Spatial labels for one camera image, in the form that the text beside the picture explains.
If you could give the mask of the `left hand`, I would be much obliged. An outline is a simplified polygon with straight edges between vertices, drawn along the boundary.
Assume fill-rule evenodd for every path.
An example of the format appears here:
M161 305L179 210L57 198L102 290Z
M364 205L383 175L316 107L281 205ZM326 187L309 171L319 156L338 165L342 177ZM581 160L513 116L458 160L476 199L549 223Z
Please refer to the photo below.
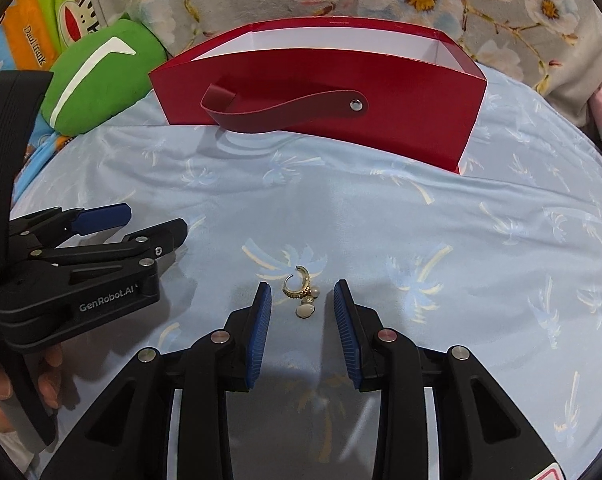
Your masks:
M61 404L61 365L63 353L60 344L55 344L43 353L38 376L38 391L45 404L53 410L58 410ZM12 385L8 375L0 367L0 401L7 401L12 397ZM4 410L0 407L0 432L6 434L14 430Z

